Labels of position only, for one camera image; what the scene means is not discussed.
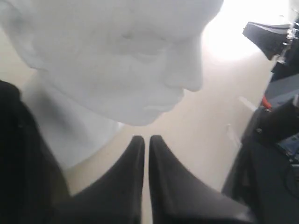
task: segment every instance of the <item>black fabric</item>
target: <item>black fabric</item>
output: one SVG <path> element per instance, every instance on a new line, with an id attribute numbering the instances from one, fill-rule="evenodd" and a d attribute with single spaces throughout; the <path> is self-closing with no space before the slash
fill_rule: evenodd
<path id="1" fill-rule="evenodd" d="M 250 147 L 263 223 L 299 223 L 299 200 L 290 195 L 284 185 L 285 179 L 287 187 L 292 192 L 298 192 L 292 172 L 285 173 L 289 166 L 288 158 L 274 146 L 261 144 L 257 139 L 253 138 L 247 147 Z"/>
<path id="2" fill-rule="evenodd" d="M 0 81 L 0 223 L 43 223 L 69 197 L 64 178 L 19 90 Z"/>
<path id="3" fill-rule="evenodd" d="M 154 224 L 253 224 L 250 210 L 205 185 L 174 156 L 161 136 L 149 147 Z"/>
<path id="4" fill-rule="evenodd" d="M 135 136 L 121 158 L 98 181 L 56 207 L 51 224 L 139 224 L 144 140 Z"/>

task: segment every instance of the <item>white mannequin head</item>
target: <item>white mannequin head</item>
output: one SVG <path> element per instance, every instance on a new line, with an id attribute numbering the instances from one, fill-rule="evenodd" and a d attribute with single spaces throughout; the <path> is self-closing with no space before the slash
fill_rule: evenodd
<path id="1" fill-rule="evenodd" d="M 0 0 L 0 22 L 44 80 L 107 118 L 145 125 L 201 81 L 200 34 L 223 0 Z"/>

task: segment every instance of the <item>mannequin neck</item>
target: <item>mannequin neck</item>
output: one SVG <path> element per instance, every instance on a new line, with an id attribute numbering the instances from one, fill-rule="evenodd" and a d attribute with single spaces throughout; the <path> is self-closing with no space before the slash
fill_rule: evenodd
<path id="1" fill-rule="evenodd" d="M 123 126 L 82 107 L 53 88 L 39 74 L 25 86 L 23 101 L 64 170 L 96 153 Z"/>

